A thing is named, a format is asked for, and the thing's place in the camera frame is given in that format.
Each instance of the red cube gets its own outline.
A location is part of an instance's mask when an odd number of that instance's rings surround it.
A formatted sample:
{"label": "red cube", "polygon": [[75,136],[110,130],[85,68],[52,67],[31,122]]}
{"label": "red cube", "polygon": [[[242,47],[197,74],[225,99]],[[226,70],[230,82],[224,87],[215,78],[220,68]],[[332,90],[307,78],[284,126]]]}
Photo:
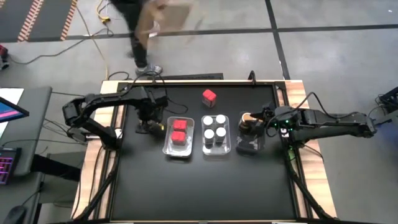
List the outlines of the red cube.
{"label": "red cube", "polygon": [[206,104],[208,107],[213,107],[216,104],[217,95],[213,93],[211,90],[205,90],[203,92],[202,102]]}
{"label": "red cube", "polygon": [[186,143],[185,138],[186,138],[185,132],[173,131],[172,133],[172,142],[176,146],[184,146]]}
{"label": "red cube", "polygon": [[187,130],[187,121],[185,120],[175,120],[173,122],[173,130],[174,131],[186,131]]}

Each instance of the person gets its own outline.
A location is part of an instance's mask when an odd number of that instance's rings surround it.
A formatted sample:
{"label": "person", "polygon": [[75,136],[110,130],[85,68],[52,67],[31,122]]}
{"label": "person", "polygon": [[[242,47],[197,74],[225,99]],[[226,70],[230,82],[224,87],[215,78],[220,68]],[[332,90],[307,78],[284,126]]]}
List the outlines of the person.
{"label": "person", "polygon": [[136,63],[137,75],[161,74],[163,68],[159,65],[151,64],[147,61],[147,41],[149,32],[141,30],[151,30],[154,19],[162,19],[159,8],[164,4],[164,0],[111,0],[115,8],[123,15],[130,31],[130,43],[134,61]]}

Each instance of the black bracket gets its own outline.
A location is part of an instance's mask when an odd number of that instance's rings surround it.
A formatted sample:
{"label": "black bracket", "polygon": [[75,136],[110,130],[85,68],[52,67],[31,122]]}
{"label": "black bracket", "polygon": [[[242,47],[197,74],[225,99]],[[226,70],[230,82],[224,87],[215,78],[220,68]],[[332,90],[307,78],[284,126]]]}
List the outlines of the black bracket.
{"label": "black bracket", "polygon": [[256,74],[254,73],[253,70],[251,70],[248,80],[251,80],[252,85],[257,85],[257,80],[256,80]]}

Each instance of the wooden table frame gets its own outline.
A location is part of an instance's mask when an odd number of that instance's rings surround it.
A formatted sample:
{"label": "wooden table frame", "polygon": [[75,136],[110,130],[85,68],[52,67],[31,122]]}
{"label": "wooden table frame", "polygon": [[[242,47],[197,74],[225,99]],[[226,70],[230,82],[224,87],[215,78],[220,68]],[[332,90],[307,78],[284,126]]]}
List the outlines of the wooden table frame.
{"label": "wooden table frame", "polygon": [[[101,86],[101,93],[115,93],[118,90],[118,85],[120,82],[132,82],[132,81],[104,81],[102,86]],[[142,84],[149,84],[152,81],[137,81],[136,83],[142,83]],[[248,83],[252,82],[251,80],[166,80],[166,83],[209,83],[211,85],[212,83],[214,84],[228,84],[228,83]],[[258,83],[275,83],[275,82],[285,82],[285,88],[286,88],[286,93],[287,93],[287,99],[289,102],[289,105],[292,107],[296,107],[305,97],[305,90],[304,90],[304,85],[301,80],[258,80]],[[282,91],[277,90],[278,94],[278,99],[279,103],[281,105],[284,104],[284,99],[282,96]],[[302,108],[308,108],[308,102],[305,102],[302,106]],[[114,108],[109,107],[109,108],[101,108],[96,110],[95,113],[95,121],[99,122],[100,124],[104,126],[110,126],[111,125],[111,120],[113,115]],[[116,116],[114,116],[114,119],[116,119],[116,128],[121,127],[121,121],[122,121],[122,116],[123,116],[123,106],[120,106],[118,108],[118,113]],[[316,149],[317,151],[320,152],[320,148],[318,145],[317,141],[309,141],[306,143],[306,145]],[[75,204],[73,206],[73,210],[75,210],[75,207],[78,206],[75,217],[79,216],[79,214],[83,211],[83,209],[88,205],[89,196],[90,196],[90,191],[92,190],[91,193],[91,198],[94,197],[95,193],[98,190],[99,182],[101,179],[101,173],[103,170],[104,166],[104,157],[105,157],[105,151],[100,150],[101,147],[101,142],[100,140],[93,140],[88,143],[88,147],[86,150],[86,156],[85,156],[85,162],[83,164],[83,167],[81,169],[81,192],[80,192],[80,199],[77,204],[77,198],[78,198],[78,193],[76,193],[75,197]],[[97,162],[97,165],[95,167],[95,161],[97,158],[97,155],[99,153],[99,159]],[[110,172],[113,162],[114,162],[114,156],[115,153],[111,152],[110,157],[109,157],[109,162],[108,162],[108,167],[107,167],[107,174]],[[305,176],[305,181],[307,185],[307,189],[311,192],[311,194],[314,196],[315,200],[323,207],[323,209],[331,216],[335,217],[336,216],[336,211],[335,211],[335,206],[333,204],[333,199],[331,197],[331,192],[329,188],[329,183],[328,179],[326,176],[325,168],[323,166],[323,161],[319,157],[319,155],[316,155],[315,153],[304,149],[300,150],[300,158],[302,162],[302,167],[303,167],[303,173]],[[305,209],[305,203],[303,199],[303,195],[301,194],[300,189],[295,186],[295,192],[297,194],[297,200],[298,200],[298,209],[299,209],[299,215],[301,217],[308,217],[307,216],[307,211]],[[101,200],[101,205],[98,208],[98,218],[105,218],[106,216],[106,210],[107,210],[107,205],[108,205],[108,199],[109,199],[109,187],[107,188],[106,192],[104,193],[102,200]]]}

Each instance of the gray floor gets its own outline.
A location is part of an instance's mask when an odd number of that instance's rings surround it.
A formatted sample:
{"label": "gray floor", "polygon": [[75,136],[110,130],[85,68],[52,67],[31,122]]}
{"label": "gray floor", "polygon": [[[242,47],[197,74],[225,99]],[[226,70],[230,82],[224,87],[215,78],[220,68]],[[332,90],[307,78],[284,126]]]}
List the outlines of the gray floor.
{"label": "gray floor", "polygon": [[[278,27],[357,26],[398,24],[398,2],[394,0],[272,0]],[[95,2],[79,1],[90,31],[102,28],[93,11]],[[120,15],[109,8],[115,33],[127,31]],[[197,1],[184,27],[191,29],[269,28],[263,0]],[[85,30],[75,14],[70,35]],[[280,34],[292,79],[303,80],[307,93],[314,91],[329,111],[369,112],[374,98],[398,85],[398,30],[291,32]],[[75,40],[50,43],[6,44],[20,61],[40,54],[54,54]],[[127,39],[102,39],[111,72],[134,73],[134,62],[126,57]],[[164,75],[223,72],[225,79],[247,78],[250,70],[261,79],[282,79],[272,34],[228,34],[156,37],[149,58],[164,66]],[[30,65],[12,65],[0,72],[1,86],[34,88],[50,85],[54,91],[99,92],[104,63],[91,41],[52,58]],[[53,95],[47,117],[62,121],[60,107],[71,98]],[[311,99],[310,106],[319,108]],[[380,111],[373,113],[379,116]],[[45,139],[65,140],[48,131]],[[372,139],[338,137],[320,141],[326,173],[338,216],[342,220],[396,223],[398,213],[398,132],[383,126]],[[82,151],[82,147],[42,144],[48,152]],[[70,209],[46,205],[40,223],[65,220]]]}

